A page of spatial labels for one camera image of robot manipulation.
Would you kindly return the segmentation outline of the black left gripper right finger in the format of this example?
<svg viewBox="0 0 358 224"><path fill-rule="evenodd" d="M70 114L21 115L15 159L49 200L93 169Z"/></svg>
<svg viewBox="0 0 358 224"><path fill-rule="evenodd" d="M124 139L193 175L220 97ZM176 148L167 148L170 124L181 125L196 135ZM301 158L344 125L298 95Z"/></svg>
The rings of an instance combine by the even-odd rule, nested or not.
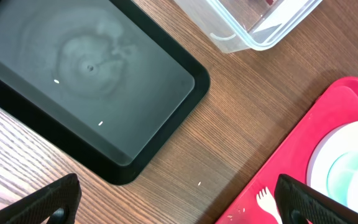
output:
<svg viewBox="0 0 358 224"><path fill-rule="evenodd" d="M283 223L358 224L358 213L287 174L280 174L274 192Z"/></svg>

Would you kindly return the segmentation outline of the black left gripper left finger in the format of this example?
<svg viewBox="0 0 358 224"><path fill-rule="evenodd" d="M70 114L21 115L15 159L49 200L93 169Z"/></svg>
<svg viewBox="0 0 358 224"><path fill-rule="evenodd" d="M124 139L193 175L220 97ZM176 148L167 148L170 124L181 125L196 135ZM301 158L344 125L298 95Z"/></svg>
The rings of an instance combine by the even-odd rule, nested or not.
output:
<svg viewBox="0 0 358 224"><path fill-rule="evenodd" d="M74 224L81 195L78 176L68 174L0 210L0 223Z"/></svg>

